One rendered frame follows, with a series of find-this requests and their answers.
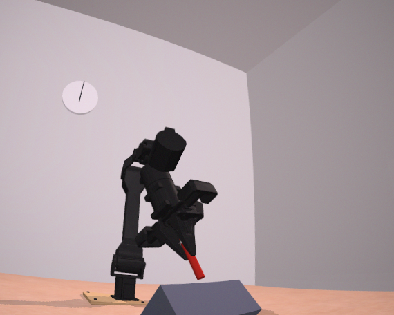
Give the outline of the red peg with white band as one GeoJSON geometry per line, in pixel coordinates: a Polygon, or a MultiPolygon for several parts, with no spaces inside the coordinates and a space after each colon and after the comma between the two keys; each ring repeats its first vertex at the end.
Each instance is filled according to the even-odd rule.
{"type": "MultiPolygon", "coordinates": [[[[179,240],[180,241],[180,240],[179,240]]],[[[182,245],[182,248],[184,249],[184,252],[190,262],[191,268],[197,278],[197,280],[200,280],[202,278],[204,278],[204,273],[202,272],[202,269],[196,259],[195,256],[190,256],[190,253],[185,249],[184,245],[182,244],[182,242],[180,241],[180,244],[182,245]]]]}

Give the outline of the grey sloped panel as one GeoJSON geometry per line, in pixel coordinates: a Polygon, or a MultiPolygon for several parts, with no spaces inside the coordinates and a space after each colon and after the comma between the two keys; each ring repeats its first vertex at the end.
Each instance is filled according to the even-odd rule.
{"type": "Polygon", "coordinates": [[[160,285],[141,315],[257,315],[240,280],[160,285]]]}

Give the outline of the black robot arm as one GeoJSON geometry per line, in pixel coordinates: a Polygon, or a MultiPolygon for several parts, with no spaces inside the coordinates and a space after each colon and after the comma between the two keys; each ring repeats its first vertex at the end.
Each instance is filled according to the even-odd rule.
{"type": "Polygon", "coordinates": [[[139,227],[140,194],[144,188],[147,191],[147,187],[157,180],[172,180],[169,172],[175,170],[186,145],[184,138],[176,133],[174,128],[165,127],[157,133],[155,140],[144,138],[139,147],[134,148],[133,154],[124,161],[121,179],[126,201],[122,242],[113,254],[110,271],[111,276],[115,276],[115,291],[110,297],[115,300],[139,301],[135,298],[136,278],[144,278],[146,267],[143,248],[138,247],[135,241],[139,227]],[[144,166],[131,166],[134,162],[144,166]],[[114,274],[115,271],[137,276],[114,274]]]}

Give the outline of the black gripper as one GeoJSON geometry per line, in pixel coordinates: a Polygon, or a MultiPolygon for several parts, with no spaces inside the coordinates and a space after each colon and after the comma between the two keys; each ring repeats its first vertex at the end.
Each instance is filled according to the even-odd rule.
{"type": "Polygon", "coordinates": [[[190,256],[195,256],[194,226],[200,212],[197,212],[194,203],[200,198],[202,203],[209,204],[217,195],[211,183],[199,180],[190,179],[183,188],[166,178],[151,183],[144,199],[151,203],[154,210],[151,218],[158,221],[153,226],[145,226],[136,235],[137,246],[159,248],[166,244],[188,260],[181,241],[190,256]]]}

